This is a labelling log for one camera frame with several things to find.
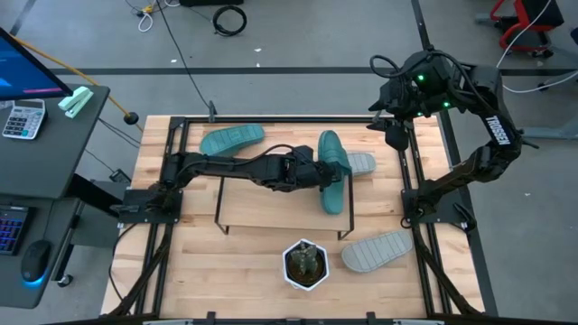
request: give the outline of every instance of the gray floor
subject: gray floor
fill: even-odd
[[[0,26],[10,29],[25,1],[2,0]],[[144,5],[145,0],[132,0]],[[495,64],[499,33],[478,26],[477,12],[493,0],[423,0],[430,39],[459,60]],[[578,51],[567,35],[578,25],[573,0],[558,0],[567,24],[552,33],[555,44]],[[186,8],[170,8],[166,16],[191,67],[366,66],[368,58],[385,54],[399,64],[420,50],[409,1],[246,0],[249,23],[236,38],[214,35],[211,26]],[[201,7],[211,15],[215,8]],[[140,33],[138,19],[122,0],[38,0],[18,37],[77,68],[180,68],[182,63],[159,14],[154,27]],[[42,60],[49,67],[53,63]],[[526,54],[507,57],[504,67],[572,67],[561,56],[547,61]],[[77,77],[63,80],[81,82]],[[145,119],[151,114],[203,114],[186,76],[96,76],[128,110]],[[197,76],[200,89],[221,114],[359,114],[378,96],[384,82],[372,75],[232,75]],[[533,88],[540,78],[505,78],[512,88]],[[578,109],[577,85],[568,83],[547,93],[506,94],[518,126],[557,126]],[[102,117],[133,136],[122,115],[107,104]],[[477,117],[452,111],[461,157],[484,144],[488,135]],[[542,149],[524,148],[522,156],[498,181],[471,186],[490,280],[502,316],[578,321],[578,221],[573,199],[578,194],[578,143],[536,141]],[[133,172],[136,150],[101,125],[89,150],[114,168]],[[105,180],[108,170],[83,156],[79,173]],[[0,308],[14,324],[95,317],[106,282],[110,251],[82,248],[69,272],[75,283],[51,285],[33,311]]]

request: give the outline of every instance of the succulent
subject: succulent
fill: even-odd
[[[291,252],[293,263],[299,265],[302,275],[314,273],[317,270],[317,246],[301,242],[299,247]]]

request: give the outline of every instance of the monitor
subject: monitor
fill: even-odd
[[[70,95],[70,88],[0,28],[0,101]]]

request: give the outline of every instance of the wooden tabletop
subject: wooden tabletop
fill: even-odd
[[[133,176],[134,189],[145,189],[158,180],[170,118],[147,118]],[[226,126],[231,124],[191,125],[187,151],[197,151],[206,133]],[[367,311],[374,311],[379,318],[424,317],[414,249],[369,274],[351,272],[340,258],[343,247],[353,241],[400,229],[403,182],[397,153],[385,144],[383,133],[352,123],[262,126],[266,131],[263,143],[243,149],[239,157],[255,156],[274,144],[306,144],[316,151],[319,134],[329,129],[340,136],[347,151],[375,156],[376,170],[354,179],[355,230],[342,241],[329,231],[262,227],[232,227],[225,236],[213,223],[219,178],[196,178],[185,188],[181,222],[173,232],[161,317],[205,318],[208,311],[215,311],[218,318],[229,319],[365,318]],[[448,162],[437,119],[416,119],[415,132],[425,177],[435,179],[447,173]],[[280,148],[275,152],[286,150]],[[410,171],[415,186],[412,165]],[[247,181],[229,185],[228,190],[256,188]],[[251,218],[250,214],[259,209],[255,203],[252,209],[241,213]],[[118,244],[112,275],[121,294],[130,290],[141,272],[148,228],[136,226]],[[466,236],[449,225],[435,228],[446,273],[461,294],[475,308],[483,310]],[[159,231],[157,243],[162,233]],[[330,258],[331,275],[311,292],[294,289],[284,281],[282,272],[282,252],[301,238],[325,247]],[[430,275],[436,311],[441,311],[437,284],[431,272]],[[149,286],[146,311],[150,311],[153,288],[153,284]],[[102,312],[112,310],[118,303],[109,283]]]

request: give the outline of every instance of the slipper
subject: slipper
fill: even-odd
[[[265,138],[265,131],[259,124],[232,126],[209,132],[200,141],[199,150],[208,155],[232,157],[239,150],[258,144]]]
[[[376,159],[371,153],[347,153],[353,177],[372,173],[376,170]]]
[[[317,156],[320,162],[339,163],[341,181],[332,183],[322,191],[323,210],[330,215],[338,215],[343,211],[343,187],[345,175],[351,175],[350,162],[347,153],[341,146],[340,138],[333,131],[323,131],[319,137]]]
[[[341,251],[343,263],[352,271],[367,273],[377,270],[412,249],[412,238],[405,230],[361,239]]]

